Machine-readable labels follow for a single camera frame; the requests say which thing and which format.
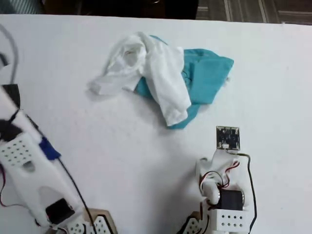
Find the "white table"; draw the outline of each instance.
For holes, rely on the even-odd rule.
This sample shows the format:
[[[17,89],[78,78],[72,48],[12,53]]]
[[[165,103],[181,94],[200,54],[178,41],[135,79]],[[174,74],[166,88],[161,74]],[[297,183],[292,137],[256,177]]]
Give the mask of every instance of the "white table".
[[[109,210],[119,233],[174,234],[199,209],[195,160],[212,157],[216,125],[240,127],[242,152],[252,157],[252,233],[311,231],[311,26],[35,15],[0,22],[19,47],[22,108],[63,154],[87,204]],[[135,94],[98,100],[87,92],[115,42],[136,31],[234,59],[230,82],[182,131],[167,130],[156,104]],[[0,35],[10,54],[6,43]],[[17,201],[12,186],[3,199]],[[39,229],[26,210],[0,208],[0,233],[19,232]]]

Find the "blue fabric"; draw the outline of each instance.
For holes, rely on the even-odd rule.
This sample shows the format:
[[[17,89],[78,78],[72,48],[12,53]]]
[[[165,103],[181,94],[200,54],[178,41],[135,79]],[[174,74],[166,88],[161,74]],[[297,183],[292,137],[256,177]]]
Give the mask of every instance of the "blue fabric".
[[[182,76],[192,105],[187,110],[187,119],[170,126],[170,129],[185,128],[196,117],[201,104],[211,104],[213,102],[215,95],[227,78],[233,63],[234,61],[232,59],[220,57],[209,50],[184,50]],[[153,99],[144,77],[137,84],[136,92],[141,96]]]
[[[48,160],[54,160],[60,157],[60,153],[57,152],[47,138],[43,137],[40,144],[41,150],[44,152]]]

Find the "floor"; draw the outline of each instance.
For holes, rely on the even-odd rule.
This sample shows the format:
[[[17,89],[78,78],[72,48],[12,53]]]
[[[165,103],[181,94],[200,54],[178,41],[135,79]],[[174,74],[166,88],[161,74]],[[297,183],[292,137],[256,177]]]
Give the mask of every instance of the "floor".
[[[312,25],[312,0],[199,0],[196,19]]]

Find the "circuit board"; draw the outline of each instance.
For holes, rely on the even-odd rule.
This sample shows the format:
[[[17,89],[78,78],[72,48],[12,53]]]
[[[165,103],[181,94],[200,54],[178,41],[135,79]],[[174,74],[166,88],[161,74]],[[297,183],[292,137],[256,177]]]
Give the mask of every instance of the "circuit board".
[[[240,150],[239,128],[217,126],[216,148],[220,150]]]

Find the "white towel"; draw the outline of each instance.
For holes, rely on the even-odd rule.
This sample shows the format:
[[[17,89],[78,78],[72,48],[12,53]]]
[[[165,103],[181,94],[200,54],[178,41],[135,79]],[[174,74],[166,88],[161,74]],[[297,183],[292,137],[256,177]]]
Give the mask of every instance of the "white towel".
[[[171,47],[142,32],[127,37],[112,55],[102,77],[91,82],[99,95],[114,95],[122,88],[134,91],[141,77],[160,105],[168,126],[187,118],[190,97],[181,72],[183,49]]]

